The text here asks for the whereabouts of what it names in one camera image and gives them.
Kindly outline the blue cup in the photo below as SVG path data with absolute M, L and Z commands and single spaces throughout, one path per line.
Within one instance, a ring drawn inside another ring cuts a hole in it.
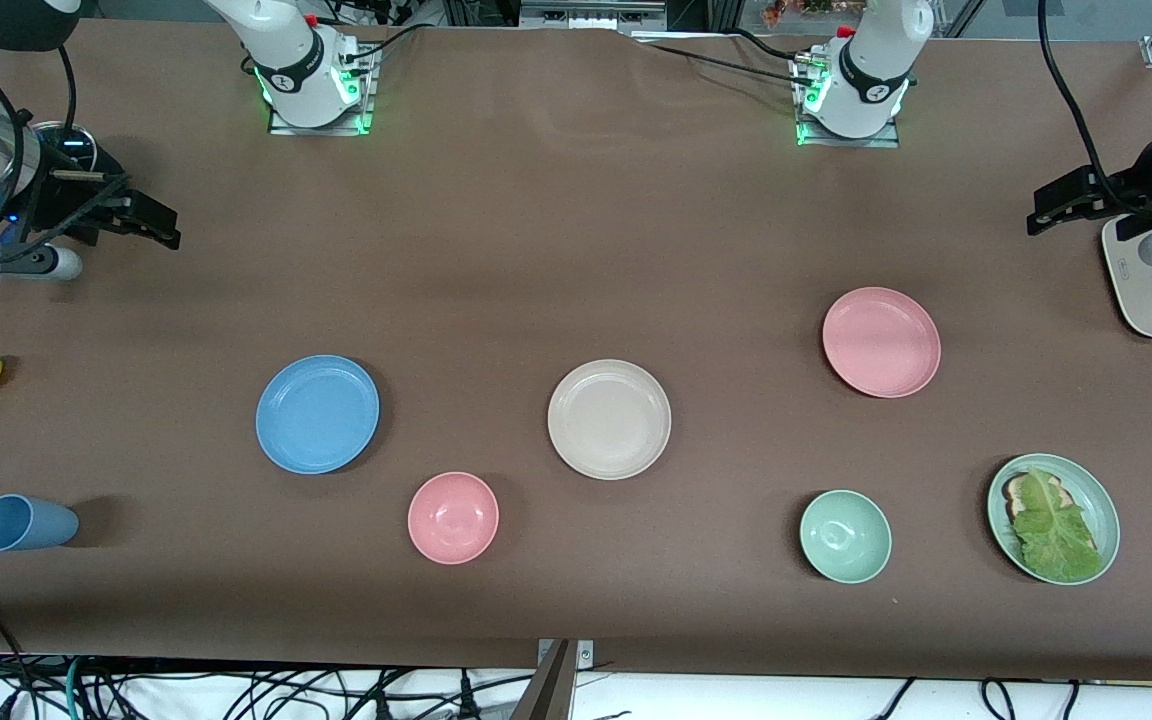
M 0 553 L 46 550 L 71 541 L 79 520 L 67 506 L 26 495 L 0 497 Z

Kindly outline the blue plate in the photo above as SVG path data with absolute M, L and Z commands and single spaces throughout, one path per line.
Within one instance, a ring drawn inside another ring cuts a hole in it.
M 361 456 L 378 432 L 381 397 L 356 361 L 314 355 L 285 366 L 262 392 L 257 442 L 291 473 L 333 473 Z

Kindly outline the aluminium frame profile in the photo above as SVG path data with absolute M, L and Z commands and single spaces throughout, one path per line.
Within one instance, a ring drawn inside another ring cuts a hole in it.
M 518 26 L 525 29 L 613 29 L 666 32 L 666 0 L 520 0 Z

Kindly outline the green bowl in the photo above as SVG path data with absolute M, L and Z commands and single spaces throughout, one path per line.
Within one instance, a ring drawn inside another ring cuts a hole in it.
M 799 550 L 824 578 L 842 584 L 874 579 L 893 550 L 890 521 L 852 488 L 829 488 L 810 501 L 799 520 Z

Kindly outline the beige plate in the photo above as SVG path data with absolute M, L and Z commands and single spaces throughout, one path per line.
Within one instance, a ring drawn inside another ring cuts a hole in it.
M 550 395 L 547 429 L 558 456 L 576 473 L 626 480 L 664 455 L 672 432 L 669 397 L 639 365 L 590 361 Z

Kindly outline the pink plate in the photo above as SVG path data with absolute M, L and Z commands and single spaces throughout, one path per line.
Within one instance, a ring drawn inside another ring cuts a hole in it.
M 820 328 L 833 373 L 870 397 L 908 397 L 940 369 L 940 331 L 905 293 L 863 287 L 833 301 Z

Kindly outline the green plate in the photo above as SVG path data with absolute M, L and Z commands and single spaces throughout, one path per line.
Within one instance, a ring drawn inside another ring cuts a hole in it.
M 1026 473 L 1026 471 L 1036 469 L 1055 473 L 1064 483 L 1064 488 L 1068 488 L 1075 502 L 1082 506 L 1084 520 L 1087 521 L 1087 526 L 1091 529 L 1102 555 L 1102 570 L 1092 579 L 1102 577 L 1111 564 L 1114 564 L 1121 543 L 1121 526 L 1116 506 L 1111 500 L 1106 488 L 1092 473 L 1089 473 L 1078 462 L 1059 455 L 1020 455 L 1006 461 L 1005 465 L 996 470 L 995 478 L 992 479 L 986 491 L 986 525 L 995 538 L 998 547 L 1011 560 L 1011 564 L 1018 566 L 1029 577 L 1055 585 L 1083 585 L 1092 582 L 1092 579 L 1070 584 L 1049 582 L 1049 579 L 1037 577 L 1034 573 L 1021 564 L 1020 541 L 1011 532 L 1011 521 L 1007 518 L 1002 488 L 1005 488 L 1006 482 L 1015 475 Z

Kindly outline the green lettuce leaf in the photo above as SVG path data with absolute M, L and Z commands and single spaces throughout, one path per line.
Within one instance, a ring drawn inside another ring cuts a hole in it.
M 1020 541 L 1021 564 L 1037 577 L 1055 583 L 1083 583 L 1102 570 L 1105 561 L 1082 506 L 1058 509 L 1043 500 L 1037 483 L 1026 487 L 1026 510 L 1011 521 Z

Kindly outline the toasted bread slice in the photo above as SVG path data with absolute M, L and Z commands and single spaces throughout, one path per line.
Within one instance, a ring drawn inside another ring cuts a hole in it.
M 1021 511 L 1026 510 L 1025 492 L 1026 487 L 1032 486 L 1033 483 L 1037 483 L 1039 497 L 1043 500 L 1052 500 L 1053 498 L 1058 509 L 1064 509 L 1064 507 L 1071 507 L 1075 503 L 1070 492 L 1064 488 L 1064 484 L 1056 475 L 1041 470 L 1030 470 L 1026 473 L 1015 475 L 1006 482 L 1005 488 L 1002 488 L 1007 520 L 1015 521 Z

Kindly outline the small metal bracket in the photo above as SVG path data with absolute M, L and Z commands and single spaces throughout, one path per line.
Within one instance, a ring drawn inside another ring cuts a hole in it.
M 550 647 L 552 647 L 554 643 L 556 643 L 556 639 L 550 639 L 550 638 L 540 639 L 538 642 L 538 661 L 536 661 L 536 666 L 538 667 L 541 666 L 541 664 L 545 660 L 545 655 L 547 655 Z M 573 647 L 573 651 L 575 651 L 577 657 L 576 669 L 593 670 L 594 641 L 593 639 L 571 641 L 570 646 Z

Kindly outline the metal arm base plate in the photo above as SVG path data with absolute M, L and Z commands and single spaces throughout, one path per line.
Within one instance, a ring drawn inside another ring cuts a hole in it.
M 788 61 L 794 88 L 796 141 L 799 145 L 896 149 L 896 115 L 911 82 L 854 88 L 833 73 L 831 56 L 799 53 Z
M 270 106 L 274 136 L 355 137 L 372 126 L 380 78 L 378 44 L 358 50 L 340 36 L 332 53 L 316 53 L 306 70 L 259 68 L 262 97 Z

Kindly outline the pink bowl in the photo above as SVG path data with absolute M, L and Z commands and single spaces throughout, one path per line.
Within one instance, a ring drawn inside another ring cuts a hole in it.
M 467 471 L 447 471 L 420 484 L 407 511 L 417 552 L 435 564 L 467 564 L 488 550 L 500 510 L 488 483 Z

